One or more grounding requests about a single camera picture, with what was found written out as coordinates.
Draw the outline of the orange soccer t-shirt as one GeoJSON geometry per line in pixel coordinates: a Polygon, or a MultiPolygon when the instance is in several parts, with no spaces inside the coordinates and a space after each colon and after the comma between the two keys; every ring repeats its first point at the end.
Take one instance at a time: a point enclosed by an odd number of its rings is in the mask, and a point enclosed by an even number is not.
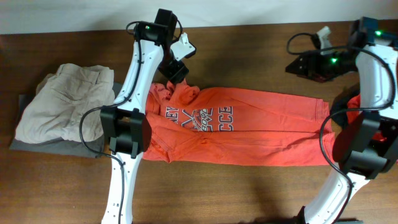
{"type": "Polygon", "coordinates": [[[328,103],[241,88],[154,83],[144,159],[240,166],[322,166],[335,134],[328,103]]]}

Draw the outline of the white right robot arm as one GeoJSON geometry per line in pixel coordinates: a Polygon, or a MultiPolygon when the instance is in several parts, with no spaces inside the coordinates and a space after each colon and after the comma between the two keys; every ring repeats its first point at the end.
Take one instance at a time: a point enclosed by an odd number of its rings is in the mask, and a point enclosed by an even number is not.
{"type": "Polygon", "coordinates": [[[312,34],[314,49],[296,53],[285,70],[319,83],[357,72],[358,115],[336,137],[330,175],[293,223],[339,223],[358,190],[397,162],[397,36],[370,17],[353,22],[345,45],[332,46],[329,35],[327,27],[312,34]]]}

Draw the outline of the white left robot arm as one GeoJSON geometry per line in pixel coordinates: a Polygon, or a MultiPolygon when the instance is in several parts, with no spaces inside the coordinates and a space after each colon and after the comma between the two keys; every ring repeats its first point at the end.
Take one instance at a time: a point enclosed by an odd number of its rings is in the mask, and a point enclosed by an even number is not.
{"type": "Polygon", "coordinates": [[[173,84],[189,73],[183,58],[196,48],[181,29],[177,16],[159,9],[154,22],[132,22],[134,51],[125,81],[110,108],[100,111],[105,138],[109,141],[112,173],[102,223],[132,223],[132,199],[137,170],[148,149],[152,130],[146,118],[146,102],[156,72],[173,84]]]}

